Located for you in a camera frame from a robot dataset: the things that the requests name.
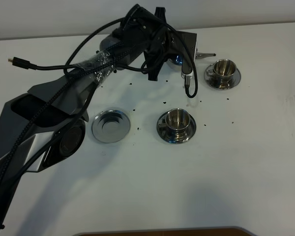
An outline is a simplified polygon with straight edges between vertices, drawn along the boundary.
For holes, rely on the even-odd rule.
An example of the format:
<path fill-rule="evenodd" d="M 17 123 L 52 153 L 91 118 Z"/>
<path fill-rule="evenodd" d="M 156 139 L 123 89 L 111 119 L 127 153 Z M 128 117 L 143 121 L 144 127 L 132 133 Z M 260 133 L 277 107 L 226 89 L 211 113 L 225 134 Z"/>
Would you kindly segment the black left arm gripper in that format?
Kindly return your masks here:
<path fill-rule="evenodd" d="M 157 7 L 151 13 L 136 4 L 125 17 L 113 23 L 118 24 L 113 30 L 113 38 L 121 44 L 113 52 L 116 56 L 126 53 L 116 61 L 117 70 L 140 72 L 147 74 L 148 80 L 157 81 L 171 44 L 166 8 Z"/>

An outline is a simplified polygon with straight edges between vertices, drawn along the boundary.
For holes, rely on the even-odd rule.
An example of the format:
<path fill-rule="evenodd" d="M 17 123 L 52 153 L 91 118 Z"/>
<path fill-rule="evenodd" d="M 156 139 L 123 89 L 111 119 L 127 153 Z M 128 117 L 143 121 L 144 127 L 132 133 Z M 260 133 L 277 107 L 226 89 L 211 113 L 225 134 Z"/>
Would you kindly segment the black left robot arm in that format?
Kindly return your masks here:
<path fill-rule="evenodd" d="M 6 102 L 0 115 L 0 230 L 21 176 L 40 172 L 73 155 L 85 137 L 87 108 L 103 81 L 141 54 L 138 69 L 150 74 L 160 69 L 171 47 L 173 30 L 165 8 L 151 13 L 139 5 L 113 21 L 117 28 L 90 59 L 64 65 L 38 66 L 20 58 L 13 66 L 40 71 L 62 70 L 64 75 L 31 87 Z"/>

